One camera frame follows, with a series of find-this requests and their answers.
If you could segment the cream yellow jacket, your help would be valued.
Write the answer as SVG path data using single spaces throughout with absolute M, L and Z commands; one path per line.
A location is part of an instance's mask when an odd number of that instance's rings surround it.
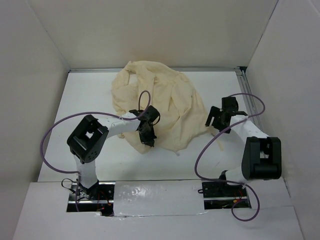
M 117 115 L 147 104 L 159 111 L 155 147 L 178 152 L 195 137 L 218 133 L 205 126 L 209 113 L 191 80 L 160 62 L 128 62 L 112 81 L 111 94 Z

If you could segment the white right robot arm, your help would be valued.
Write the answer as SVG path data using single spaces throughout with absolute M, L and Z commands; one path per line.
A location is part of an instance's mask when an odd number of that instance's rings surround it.
M 205 125 L 218 131 L 214 139 L 233 131 L 244 142 L 241 165 L 223 171 L 218 178 L 218 190 L 223 196 L 230 196 L 236 185 L 253 180 L 276 180 L 282 175 L 281 140 L 261 131 L 250 118 L 239 110 L 234 94 L 223 97 L 220 108 L 210 108 Z

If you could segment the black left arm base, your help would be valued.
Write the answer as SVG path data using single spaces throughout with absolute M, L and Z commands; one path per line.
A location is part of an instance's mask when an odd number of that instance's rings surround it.
M 69 191 L 66 211 L 97 212 L 101 216 L 114 215 L 115 182 L 98 181 L 90 188 L 85 188 L 76 180 L 64 178 L 61 186 Z

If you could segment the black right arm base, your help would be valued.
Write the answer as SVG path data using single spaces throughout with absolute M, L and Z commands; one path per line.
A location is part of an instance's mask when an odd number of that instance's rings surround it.
M 202 181 L 198 193 L 203 196 L 205 210 L 250 208 L 247 190 L 241 185 L 229 185 L 225 182 Z

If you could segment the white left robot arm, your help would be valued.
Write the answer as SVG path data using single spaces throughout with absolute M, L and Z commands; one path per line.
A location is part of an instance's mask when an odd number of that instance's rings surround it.
M 146 111 L 130 110 L 119 116 L 97 119 L 86 115 L 67 139 L 79 172 L 79 188 L 88 200 L 97 197 L 100 187 L 96 174 L 96 159 L 107 139 L 123 134 L 138 133 L 140 143 L 153 147 L 157 138 L 154 125 L 160 121 L 160 113 L 153 106 Z

